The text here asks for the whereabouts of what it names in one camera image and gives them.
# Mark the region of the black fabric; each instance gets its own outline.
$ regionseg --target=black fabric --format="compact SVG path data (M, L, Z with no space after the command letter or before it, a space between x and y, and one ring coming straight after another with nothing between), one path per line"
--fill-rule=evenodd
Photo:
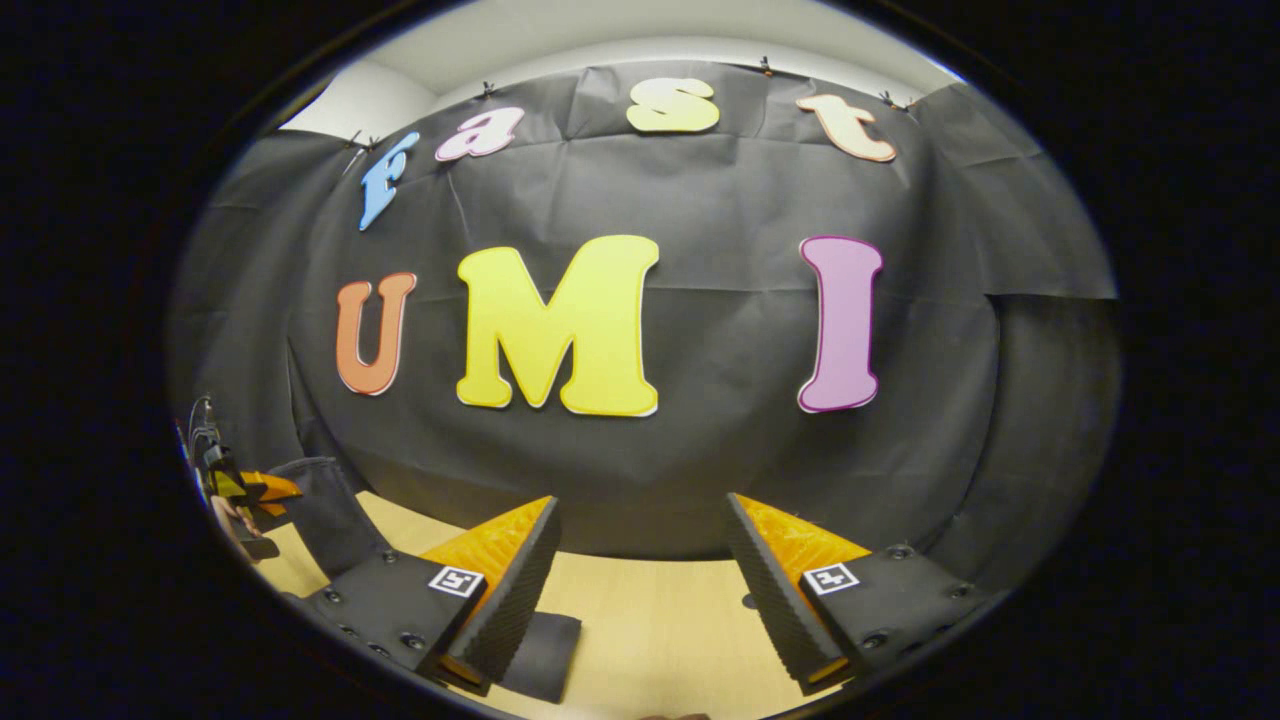
M302 544L330 580L392 550L332 457L305 457L274 468L270 474L293 480L302 491L301 497L287 498L284 506Z
M719 124L684 136L634 131L627 94L652 77L708 82ZM873 163L832 145L813 113L795 106L820 92L873 113L868 132L888 140L897 158ZM465 119L503 106L526 113L508 147L447 164L433 158ZM362 176L411 131L421 140L394 183L394 201L357 231ZM296 159L300 146L308 149L307 163ZM227 434L260 436L236 441L246 466L269 465L262 460L291 448L334 456L383 497L460 527L554 495L562 550L573 552L727 557L716 521L726 492L865 546L937 541L959 527L961 503L980 497L979 464L1001 471L997 459L983 460L1006 370L991 297L1057 297L1066 315L1083 307L1074 302L1115 297L1070 187L1030 138L964 88L904 113L785 73L637 63L499 88L393 133L343 173L352 152L288 132L251 152L261 159L259 172L294 169L273 170L274 205L262 222L221 227L225 211L206 219L193 240L205 261L188 263L183 287L207 287L215 274L237 277L237 268L252 265L252 278L270 278L274 288L238 281L227 320L196 316L191 309L201 304L179 304L193 352L178 364L202 359L202 373L178 373L177 404L216 386L236 397L228 413L238 425ZM279 163L265 160L271 156ZM241 168L219 197L266 193L250 187L255 177ZM618 233L660 249L643 306L645 377L658 388L659 410L644 419L568 413L556 392L570 361L541 409L518 391L503 410L458 402L467 304L458 263L481 249L515 247L547 300L582 243ZM818 297L797 245L815 234L870 242L884 268L873 299L878 396L854 410L809 415L796 392L813 373ZM230 241L253 247L261 264L248 255L237 256L239 264L216 258L212 247ZM385 393L360 396L334 366L335 296L349 282L376 286L398 272L417 275L399 372ZM376 354L380 313L374 293L364 310L365 357ZM252 320L236 325L233 318ZM1070 361L1084 374L1107 373L1110 350L1079 346ZM1042 442L1039 425L1024 428L1010 430L1011 443ZM1071 436L1065 455L1096 466L1096 438ZM1089 477L1057 482L1080 493ZM997 525L1044 502L1037 492L1000 509ZM1028 552L1041 553L1048 536L1027 532ZM947 552L974 566L991 551L983 548Z
M534 612L520 650L499 685L511 692L558 703L564 697L570 664L582 621L568 615Z

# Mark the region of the yellow letter m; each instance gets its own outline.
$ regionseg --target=yellow letter m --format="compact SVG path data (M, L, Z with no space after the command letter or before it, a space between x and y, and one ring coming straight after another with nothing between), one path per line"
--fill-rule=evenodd
M650 415L658 391L644 379L640 300L658 245L634 234L589 241L570 261L552 301L543 305L520 252L492 247L466 256L467 372L458 400L506 407L511 383L498 374L498 347L534 407L550 393L573 346L573 373L561 389L564 407L582 415Z

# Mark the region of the letter cutout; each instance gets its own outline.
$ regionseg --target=letter cutout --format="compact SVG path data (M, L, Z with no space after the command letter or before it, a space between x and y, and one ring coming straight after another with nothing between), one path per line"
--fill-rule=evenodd
M870 370L872 281L884 264L878 250L850 237L818 236L800 243L818 275L818 360L800 388L805 413L867 405L878 382Z
M874 123L876 115L860 108L850 108L835 95L814 95L796 100L803 110L813 110L822 123L823 132L836 147L854 158L888 163L897 156L897 150L882 140L872 140L863 123Z
M516 137L516 124L525 117L520 108L499 108L480 113L458 126L462 131L445 140L435 150L435 159L442 163L457 160L463 155L480 158L502 150Z
M396 188L390 186L390 181L399 179L404 172L404 165L408 164L408 160L404 159L404 151L417 143L417 137L416 132L406 135L403 140L396 143L396 147L392 147L390 152L383 155L381 160L375 163L372 168L369 168L369 172L365 173L365 179L360 181L360 184L365 186L365 214L360 218L361 232L396 197Z
M694 78L659 77L637 82L631 88L635 105L627 108L627 120L643 132L698 132L719 122L719 108L705 100L712 86Z
M515 249L463 258L458 277L468 288L467 370L458 400L483 407L511 402L511 383L498 375L500 346L525 400L541 407L572 345L573 374L561 389L564 407L581 415L653 414L658 391L644 379L640 301L645 273L657 261L652 240L598 237L579 249L543 305Z
M413 273L396 273L378 283L378 295L383 296L383 322L378 360L372 365L360 359L360 314L372 286L358 282L338 291L338 377L352 392L381 395L392 387L399 368L404 297L416 284L417 275Z

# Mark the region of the pink letter i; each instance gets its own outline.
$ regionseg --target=pink letter i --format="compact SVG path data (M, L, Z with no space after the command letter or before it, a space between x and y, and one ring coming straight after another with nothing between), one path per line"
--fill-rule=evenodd
M818 236L800 243L818 275L818 363L800 388L805 413L867 405L876 397L870 370L872 281L884 264L878 250L851 237Z

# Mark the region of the wooden table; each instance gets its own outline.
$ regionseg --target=wooden table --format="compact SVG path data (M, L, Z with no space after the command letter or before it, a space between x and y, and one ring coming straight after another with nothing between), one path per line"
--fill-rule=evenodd
M460 534L372 493L357 496L399 551L419 555ZM279 591L307 596L328 580L293 525L276 528L280 557L257 570ZM582 620L561 705L499 685L476 702L529 717L639 720L705 712L712 720L763 717L814 701L787 676L732 560L613 560L558 552L538 610Z

